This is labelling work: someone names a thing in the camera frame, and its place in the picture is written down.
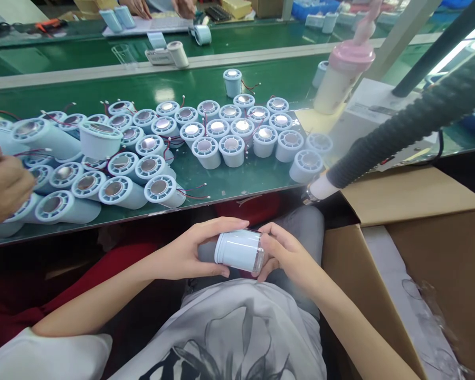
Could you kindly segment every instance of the woman's left hand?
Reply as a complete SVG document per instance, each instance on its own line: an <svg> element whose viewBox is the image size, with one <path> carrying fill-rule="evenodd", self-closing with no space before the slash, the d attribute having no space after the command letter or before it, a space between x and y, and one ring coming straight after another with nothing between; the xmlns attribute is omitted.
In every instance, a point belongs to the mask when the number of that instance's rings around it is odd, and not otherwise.
<svg viewBox="0 0 475 380"><path fill-rule="evenodd" d="M150 279L229 277L229 268L225 265L199 261L197 248L221 233L241 230L248 224L248 221L225 216L194 224L172 243L141 260L141 270L145 270L145 276Z"/></svg>

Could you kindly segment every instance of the box flap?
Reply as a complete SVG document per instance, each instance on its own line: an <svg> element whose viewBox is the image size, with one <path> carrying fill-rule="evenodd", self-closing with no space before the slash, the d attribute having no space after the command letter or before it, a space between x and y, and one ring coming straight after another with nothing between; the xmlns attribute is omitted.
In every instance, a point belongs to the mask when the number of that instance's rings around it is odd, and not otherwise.
<svg viewBox="0 0 475 380"><path fill-rule="evenodd" d="M434 167L371 173L341 192L362 226L475 210L475 193Z"/></svg>
<svg viewBox="0 0 475 380"><path fill-rule="evenodd" d="M324 236L323 268L369 323L406 363L425 379L419 357L387 293L358 225Z"/></svg>

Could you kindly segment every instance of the human hand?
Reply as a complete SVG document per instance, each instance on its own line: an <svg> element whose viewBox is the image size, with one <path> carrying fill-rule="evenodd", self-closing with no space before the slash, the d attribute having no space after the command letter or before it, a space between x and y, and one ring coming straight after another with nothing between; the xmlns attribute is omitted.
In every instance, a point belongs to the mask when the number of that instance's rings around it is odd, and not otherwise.
<svg viewBox="0 0 475 380"><path fill-rule="evenodd" d="M276 223L268 223L259 231L262 232L260 242L265 264L257 280L265 281L269 273L280 268L294 284L311 294L323 272L320 265L294 236Z"/></svg>
<svg viewBox="0 0 475 380"><path fill-rule="evenodd" d="M172 0L174 10L182 18L193 20L195 18L195 4L193 0Z"/></svg>
<svg viewBox="0 0 475 380"><path fill-rule="evenodd" d="M0 149L0 223L14 214L28 199L35 178L16 157L2 156Z"/></svg>
<svg viewBox="0 0 475 380"><path fill-rule="evenodd" d="M225 265L202 262L197 248L221 233L246 228L249 222L232 217L219 217L197 223L165 247L153 252L141 264L146 278L179 280L183 278L222 275L229 277Z"/></svg>
<svg viewBox="0 0 475 380"><path fill-rule="evenodd" d="M128 6L128 10L131 14L138 15L145 20L151 19L148 4L146 0L120 0L120 5Z"/></svg>

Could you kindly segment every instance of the black flexible hose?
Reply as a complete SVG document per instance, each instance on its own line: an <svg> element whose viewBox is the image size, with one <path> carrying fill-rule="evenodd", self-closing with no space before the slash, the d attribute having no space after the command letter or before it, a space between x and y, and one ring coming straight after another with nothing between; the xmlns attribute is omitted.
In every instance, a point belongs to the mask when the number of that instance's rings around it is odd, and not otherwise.
<svg viewBox="0 0 475 380"><path fill-rule="evenodd" d="M360 139L327 172L327 178L336 188L345 188L401 149L474 110L475 55Z"/></svg>

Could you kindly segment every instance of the clear plastic cup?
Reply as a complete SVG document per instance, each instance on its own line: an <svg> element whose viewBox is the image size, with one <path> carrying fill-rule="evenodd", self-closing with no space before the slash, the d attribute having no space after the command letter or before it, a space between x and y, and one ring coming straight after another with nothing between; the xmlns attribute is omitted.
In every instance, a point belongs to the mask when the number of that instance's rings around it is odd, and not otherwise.
<svg viewBox="0 0 475 380"><path fill-rule="evenodd" d="M215 248L215 262L259 273L264 261L261 235L260 232L249 229L220 234Z"/></svg>

